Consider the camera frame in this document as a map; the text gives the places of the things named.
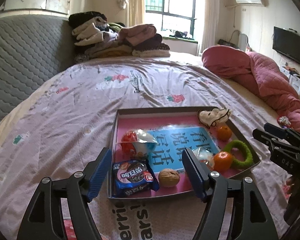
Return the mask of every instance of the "green ring toy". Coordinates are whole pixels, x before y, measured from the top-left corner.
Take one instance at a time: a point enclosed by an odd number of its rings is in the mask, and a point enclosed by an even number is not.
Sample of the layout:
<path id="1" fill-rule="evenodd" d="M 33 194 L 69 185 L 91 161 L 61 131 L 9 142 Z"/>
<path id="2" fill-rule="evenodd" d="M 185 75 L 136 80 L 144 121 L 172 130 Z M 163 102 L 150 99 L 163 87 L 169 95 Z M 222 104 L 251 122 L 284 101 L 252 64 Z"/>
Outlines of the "green ring toy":
<path id="1" fill-rule="evenodd" d="M 232 148 L 238 148 L 242 152 L 242 154 L 246 160 L 244 162 L 242 162 L 234 157 L 233 162 L 231 164 L 231 168 L 243 170 L 243 169 L 249 168 L 253 165 L 252 153 L 251 153 L 250 149 L 248 148 L 248 146 L 244 142 L 239 141 L 239 140 L 233 140 L 233 141 L 229 142 L 223 148 L 223 151 L 231 153 Z"/>

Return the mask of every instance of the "window sill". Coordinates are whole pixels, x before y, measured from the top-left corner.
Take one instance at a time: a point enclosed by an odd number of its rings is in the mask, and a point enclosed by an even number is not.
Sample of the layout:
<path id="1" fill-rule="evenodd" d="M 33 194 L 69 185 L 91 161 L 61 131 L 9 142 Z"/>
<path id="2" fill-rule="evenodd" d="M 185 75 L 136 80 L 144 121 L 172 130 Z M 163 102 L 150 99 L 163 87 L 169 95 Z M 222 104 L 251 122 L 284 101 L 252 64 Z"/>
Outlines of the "window sill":
<path id="1" fill-rule="evenodd" d="M 183 39 L 183 38 L 164 37 L 164 36 L 162 36 L 162 39 L 163 39 L 163 40 L 172 40 L 172 41 L 175 41 L 175 40 L 178 40 L 178 41 L 186 41 L 186 42 L 191 42 L 191 43 L 196 43 L 196 44 L 198 44 L 197 41 L 187 40 L 187 39 Z"/>

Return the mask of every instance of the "orange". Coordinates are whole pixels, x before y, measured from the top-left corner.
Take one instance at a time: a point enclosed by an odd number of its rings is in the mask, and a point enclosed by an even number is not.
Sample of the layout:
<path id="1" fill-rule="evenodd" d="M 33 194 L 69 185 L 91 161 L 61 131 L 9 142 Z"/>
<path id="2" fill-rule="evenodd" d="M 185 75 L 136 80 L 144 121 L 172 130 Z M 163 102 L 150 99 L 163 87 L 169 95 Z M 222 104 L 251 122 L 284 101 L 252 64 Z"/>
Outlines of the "orange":
<path id="1" fill-rule="evenodd" d="M 219 152 L 214 157 L 214 170 L 218 172 L 226 171 L 230 168 L 233 156 L 227 152 Z"/>
<path id="2" fill-rule="evenodd" d="M 232 136 L 232 131 L 227 125 L 223 125 L 217 128 L 217 138 L 221 141 L 228 141 Z"/>

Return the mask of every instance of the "window frame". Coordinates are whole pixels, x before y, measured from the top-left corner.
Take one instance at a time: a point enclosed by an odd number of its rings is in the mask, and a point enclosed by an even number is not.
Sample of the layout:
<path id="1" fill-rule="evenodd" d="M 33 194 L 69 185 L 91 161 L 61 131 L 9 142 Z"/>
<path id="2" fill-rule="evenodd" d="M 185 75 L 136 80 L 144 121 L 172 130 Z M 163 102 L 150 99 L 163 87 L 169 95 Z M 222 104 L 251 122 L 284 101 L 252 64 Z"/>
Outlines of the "window frame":
<path id="1" fill-rule="evenodd" d="M 195 0 L 192 0 L 192 16 L 191 17 L 187 17 L 187 16 L 183 16 L 183 15 L 179 15 L 179 14 L 170 13 L 169 12 L 169 9 L 170 9 L 170 0 L 168 2 L 168 12 L 165 12 L 164 11 L 164 2 L 165 2 L 165 0 L 162 0 L 162 11 L 146 10 L 146 13 L 156 13 L 156 14 L 161 14 L 162 15 L 161 31 L 162 31 L 162 27 L 163 27 L 163 15 L 167 15 L 167 16 L 179 17 L 179 18 L 190 20 L 191 21 L 191 24 L 190 24 L 190 34 L 193 36 L 193 33 L 194 33 L 194 21 L 196 20 L 194 18 L 195 17 Z"/>

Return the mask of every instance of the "blue snack package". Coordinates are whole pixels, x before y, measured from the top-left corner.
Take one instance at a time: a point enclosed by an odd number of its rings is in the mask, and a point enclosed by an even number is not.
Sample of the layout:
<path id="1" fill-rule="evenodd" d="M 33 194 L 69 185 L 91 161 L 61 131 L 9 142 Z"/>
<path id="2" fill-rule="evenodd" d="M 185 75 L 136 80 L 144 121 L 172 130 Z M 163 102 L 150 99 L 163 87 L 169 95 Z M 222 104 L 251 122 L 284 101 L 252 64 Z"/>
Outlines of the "blue snack package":
<path id="1" fill-rule="evenodd" d="M 130 160 L 113 164 L 114 197 L 126 197 L 140 191 L 157 191 L 159 183 L 148 161 Z"/>

